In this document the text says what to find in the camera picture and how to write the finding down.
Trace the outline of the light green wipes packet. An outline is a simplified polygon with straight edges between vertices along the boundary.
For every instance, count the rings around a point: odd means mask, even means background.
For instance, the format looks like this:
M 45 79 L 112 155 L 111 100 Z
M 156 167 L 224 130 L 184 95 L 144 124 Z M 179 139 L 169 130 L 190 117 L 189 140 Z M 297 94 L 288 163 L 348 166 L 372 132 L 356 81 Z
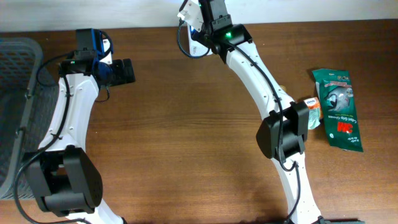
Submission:
M 322 111 L 320 108 L 313 108 L 309 110 L 308 129 L 315 129 L 320 125 L 322 119 Z

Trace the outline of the orange Kleenex tissue pack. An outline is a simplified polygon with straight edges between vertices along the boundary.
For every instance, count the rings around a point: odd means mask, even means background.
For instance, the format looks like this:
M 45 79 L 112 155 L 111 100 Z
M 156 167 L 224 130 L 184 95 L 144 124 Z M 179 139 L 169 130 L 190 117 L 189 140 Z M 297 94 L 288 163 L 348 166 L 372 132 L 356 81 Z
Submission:
M 306 100 L 304 100 L 304 103 L 307 105 L 310 112 L 317 112 L 319 120 L 323 119 L 321 104 L 317 97 L 307 98 Z

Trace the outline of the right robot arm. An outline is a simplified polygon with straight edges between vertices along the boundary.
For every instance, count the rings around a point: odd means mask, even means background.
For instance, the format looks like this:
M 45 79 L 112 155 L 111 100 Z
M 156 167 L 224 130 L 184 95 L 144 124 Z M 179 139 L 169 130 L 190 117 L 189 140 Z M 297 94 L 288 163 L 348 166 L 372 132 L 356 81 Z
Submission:
M 249 31 L 233 24 L 224 1 L 185 1 L 180 18 L 193 39 L 209 48 L 240 78 L 262 123 L 256 134 L 262 153 L 277 169 L 287 199 L 286 223 L 325 223 L 313 198 L 305 167 L 309 110 L 289 96 L 262 62 Z

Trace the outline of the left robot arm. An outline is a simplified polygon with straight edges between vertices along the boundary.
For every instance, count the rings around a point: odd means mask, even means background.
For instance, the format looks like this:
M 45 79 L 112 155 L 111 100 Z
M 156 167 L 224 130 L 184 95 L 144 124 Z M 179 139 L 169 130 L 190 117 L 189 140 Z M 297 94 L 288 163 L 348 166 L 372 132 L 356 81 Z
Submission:
M 113 42 L 99 29 L 76 30 L 77 48 L 63 55 L 58 98 L 47 134 L 17 176 L 38 207 L 62 223 L 125 223 L 103 199 L 103 181 L 86 153 L 90 114 L 102 87 L 136 80 L 131 59 L 114 60 Z

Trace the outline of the green 3M gloves packet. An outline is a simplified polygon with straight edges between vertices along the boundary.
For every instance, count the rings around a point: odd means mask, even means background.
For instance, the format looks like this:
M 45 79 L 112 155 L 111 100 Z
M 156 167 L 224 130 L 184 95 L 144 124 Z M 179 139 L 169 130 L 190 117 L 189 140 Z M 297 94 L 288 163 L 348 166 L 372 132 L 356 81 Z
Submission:
M 312 75 L 329 144 L 346 151 L 363 152 L 349 72 L 321 68 Z

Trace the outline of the white tube gold cap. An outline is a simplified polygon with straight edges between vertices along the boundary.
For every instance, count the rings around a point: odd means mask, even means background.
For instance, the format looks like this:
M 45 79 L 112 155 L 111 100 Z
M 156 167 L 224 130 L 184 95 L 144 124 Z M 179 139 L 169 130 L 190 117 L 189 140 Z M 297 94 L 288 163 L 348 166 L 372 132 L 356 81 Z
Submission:
M 281 85 L 280 86 L 280 90 L 283 91 L 284 93 L 286 93 L 286 87 L 285 86 Z

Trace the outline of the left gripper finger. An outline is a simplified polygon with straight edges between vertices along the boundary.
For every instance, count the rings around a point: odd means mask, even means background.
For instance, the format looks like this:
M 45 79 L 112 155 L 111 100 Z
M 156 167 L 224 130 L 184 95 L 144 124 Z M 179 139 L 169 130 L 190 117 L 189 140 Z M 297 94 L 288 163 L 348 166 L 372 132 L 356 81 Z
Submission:
M 134 74 L 134 69 L 132 67 L 131 59 L 125 58 L 123 60 L 123 64 L 124 64 L 124 74 L 125 75 L 133 75 Z
M 124 74 L 125 84 L 134 83 L 136 81 L 136 77 L 134 73 L 125 73 Z

